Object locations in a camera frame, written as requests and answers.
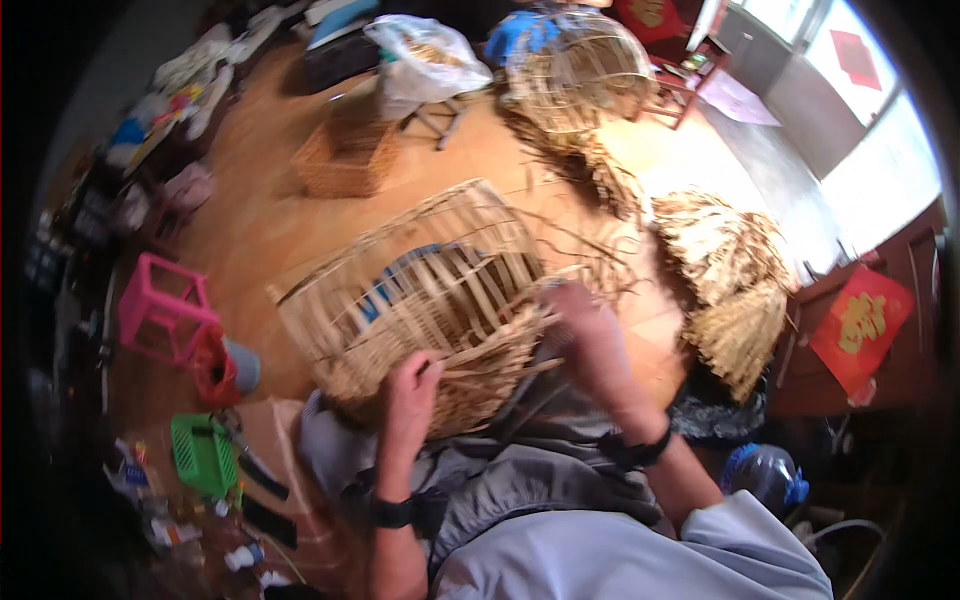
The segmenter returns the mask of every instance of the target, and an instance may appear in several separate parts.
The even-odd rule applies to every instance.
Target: gray shirt
[[[749,492],[694,511],[680,538],[618,513],[519,516],[454,551],[436,597],[833,597],[817,561]]]

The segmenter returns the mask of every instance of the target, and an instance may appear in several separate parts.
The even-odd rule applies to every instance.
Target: white plastic bag
[[[436,19],[387,14],[364,27],[364,33],[396,57],[382,74],[384,104],[394,110],[409,109],[409,114],[421,103],[443,102],[493,81],[490,69],[476,58],[467,39]],[[411,54],[413,44],[433,46],[459,64],[422,60]]]

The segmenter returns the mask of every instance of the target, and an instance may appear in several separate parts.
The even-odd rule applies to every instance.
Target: gray pants
[[[526,419],[525,407],[539,406],[537,399],[546,395],[550,401]],[[623,471],[597,450],[596,441],[611,426],[587,398],[545,373],[496,428],[509,432],[509,440],[460,436],[428,444],[414,464],[410,490],[440,490],[448,497],[439,532],[423,541],[431,580],[451,552],[513,516],[594,510],[626,513],[651,527],[662,523],[646,476]],[[370,487],[359,495],[344,491],[358,489],[358,473],[372,474],[375,435],[347,428],[324,410],[319,393],[307,402],[300,428],[302,460],[331,501],[364,530]]]

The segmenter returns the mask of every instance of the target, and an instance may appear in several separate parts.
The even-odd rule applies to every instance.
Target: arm
[[[550,289],[543,301],[562,315],[561,338],[569,340],[563,355],[574,384],[623,429],[625,444],[655,444],[670,420],[634,380],[623,333],[610,308],[596,305],[579,283]],[[679,436],[673,437],[646,474],[663,512],[678,532],[691,512],[723,501],[719,488]]]
[[[413,464],[426,439],[442,371],[442,363],[431,365],[425,352],[415,352],[384,382],[386,411],[373,487],[381,500],[400,503],[410,497]],[[370,577],[373,600],[426,598],[426,559],[412,525],[374,530]]]

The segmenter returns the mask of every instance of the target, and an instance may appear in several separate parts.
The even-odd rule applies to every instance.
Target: gray bucket
[[[224,349],[237,368],[234,385],[241,396],[245,396],[260,383],[260,359],[250,350],[240,346],[224,336]]]

